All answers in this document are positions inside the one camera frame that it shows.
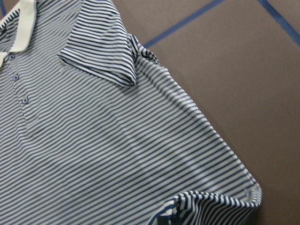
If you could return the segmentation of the striped polo shirt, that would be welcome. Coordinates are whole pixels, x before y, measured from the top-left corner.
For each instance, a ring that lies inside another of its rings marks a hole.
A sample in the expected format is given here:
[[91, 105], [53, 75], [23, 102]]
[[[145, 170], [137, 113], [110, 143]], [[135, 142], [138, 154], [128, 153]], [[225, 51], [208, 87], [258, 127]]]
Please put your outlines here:
[[262, 190], [110, 0], [0, 22], [3, 225], [242, 225]]

